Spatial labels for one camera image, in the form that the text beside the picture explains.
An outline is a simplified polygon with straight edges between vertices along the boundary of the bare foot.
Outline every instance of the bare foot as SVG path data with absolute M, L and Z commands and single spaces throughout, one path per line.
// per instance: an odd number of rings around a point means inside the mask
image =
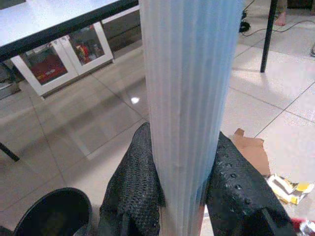
M 275 21 L 276 26 L 285 26 L 285 12 L 281 13 L 278 19 Z

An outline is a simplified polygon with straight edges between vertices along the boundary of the floor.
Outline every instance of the floor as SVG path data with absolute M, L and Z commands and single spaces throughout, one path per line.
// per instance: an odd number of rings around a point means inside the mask
M 265 28 L 268 1 L 256 0 L 248 10 L 246 34 Z M 315 21 L 308 13 L 290 10 L 288 24 L 276 29 Z M 227 136 L 240 127 L 264 139 L 271 172 L 296 182 L 315 180 L 315 58 L 308 56 L 314 38 L 311 23 L 273 33 L 260 74 L 264 31 L 240 36 L 221 126 Z M 15 163 L 1 152 L 0 225 L 13 230 L 36 200 L 65 186 L 88 195 L 97 222 L 108 180 L 149 119 L 139 45 L 44 101 L 25 81 L 20 93 L 0 101 L 0 140 L 21 158 Z M 284 207 L 291 217 L 315 220 L 315 191 Z M 211 235 L 209 227 L 205 218 L 203 236 Z

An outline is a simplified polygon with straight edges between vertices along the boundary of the brown cardboard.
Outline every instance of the brown cardboard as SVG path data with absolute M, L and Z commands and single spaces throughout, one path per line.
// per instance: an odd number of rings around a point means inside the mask
M 230 137 L 240 153 L 263 175 L 270 175 L 269 162 L 262 139 L 244 137 L 244 130 L 238 128 Z

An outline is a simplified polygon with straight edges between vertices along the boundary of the black metal leg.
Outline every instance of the black metal leg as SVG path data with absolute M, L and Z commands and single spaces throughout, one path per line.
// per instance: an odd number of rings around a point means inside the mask
M 12 160 L 14 161 L 18 161 L 20 160 L 20 158 L 15 155 L 13 152 L 10 151 L 10 149 L 8 149 L 3 143 L 0 143 L 0 149 L 5 152 L 5 154 L 7 154 Z
M 272 26 L 274 24 L 274 19 L 275 19 L 276 9 L 277 9 L 277 2 L 278 2 L 278 0 L 271 0 L 271 3 L 270 3 L 270 10 L 269 10 L 269 16 L 268 16 L 268 24 L 267 24 L 267 31 L 266 31 L 266 37 L 265 37 L 264 51 L 262 53 L 262 60 L 261 60 L 261 66 L 260 66 L 260 72 L 261 73 L 264 73 L 265 69 L 266 69 L 268 52 L 269 52 L 269 45 L 270 45 L 271 33 L 272 33 Z

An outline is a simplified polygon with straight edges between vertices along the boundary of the glass cabinet door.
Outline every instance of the glass cabinet door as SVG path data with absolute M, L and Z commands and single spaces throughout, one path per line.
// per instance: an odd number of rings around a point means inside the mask
M 72 32 L 61 42 L 79 74 L 113 58 L 100 23 Z
M 39 95 L 78 75 L 58 40 L 16 56 L 12 61 Z

